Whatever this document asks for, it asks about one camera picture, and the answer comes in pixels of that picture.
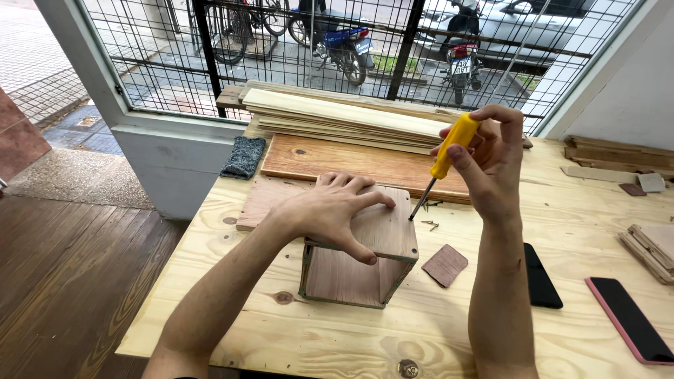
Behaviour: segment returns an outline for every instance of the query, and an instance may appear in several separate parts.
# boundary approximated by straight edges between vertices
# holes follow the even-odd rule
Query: wood knot
[[[276,302],[281,305],[286,305],[292,303],[295,300],[295,298],[293,297],[293,294],[291,294],[290,292],[281,291],[274,294],[274,300],[276,300]]]
[[[403,359],[398,363],[398,373],[405,379],[416,378],[419,375],[419,366],[411,359]]]

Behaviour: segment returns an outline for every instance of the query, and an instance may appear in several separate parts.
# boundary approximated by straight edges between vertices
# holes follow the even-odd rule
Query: gray cloth
[[[229,161],[222,166],[221,177],[250,179],[264,150],[264,138],[236,137]]]

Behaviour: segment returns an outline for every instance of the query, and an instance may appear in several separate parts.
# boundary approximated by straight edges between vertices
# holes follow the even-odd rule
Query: smartphone
[[[547,276],[545,268],[536,250],[528,243],[524,243],[524,258],[526,259],[526,273],[529,280],[529,300],[531,305],[554,308],[558,310],[564,306],[561,302],[555,286]]]
[[[674,355],[619,281],[585,278],[634,357],[645,365],[674,365]]]

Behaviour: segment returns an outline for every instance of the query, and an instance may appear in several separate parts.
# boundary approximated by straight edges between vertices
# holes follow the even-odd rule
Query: car
[[[574,35],[583,17],[595,0],[552,0],[541,15],[527,43],[540,47],[564,49],[566,42]],[[421,13],[419,27],[431,30],[448,30],[450,20],[458,15],[459,7],[476,10],[479,15],[480,36],[521,43],[529,27],[545,4],[544,0],[426,0]],[[447,47],[464,41],[461,38],[436,35],[432,32],[417,32],[415,42],[431,51],[446,51]],[[518,46],[494,42],[480,42],[478,56],[510,60]],[[550,65],[557,54],[541,50],[523,48],[517,63],[527,65]]]

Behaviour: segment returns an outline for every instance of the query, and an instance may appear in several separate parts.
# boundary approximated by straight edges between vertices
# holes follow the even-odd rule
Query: grass
[[[398,63],[397,57],[386,57],[383,55],[372,55],[372,60],[375,63],[375,69],[378,72],[384,74],[392,74],[393,71],[396,69],[396,64]],[[419,75],[419,73],[417,72],[418,62],[419,62],[418,59],[408,58],[407,64],[405,65],[405,74],[407,75],[412,74],[413,76],[418,76]]]
[[[517,74],[517,78],[522,81],[527,90],[533,91],[539,85],[541,79],[536,79],[532,75]]]

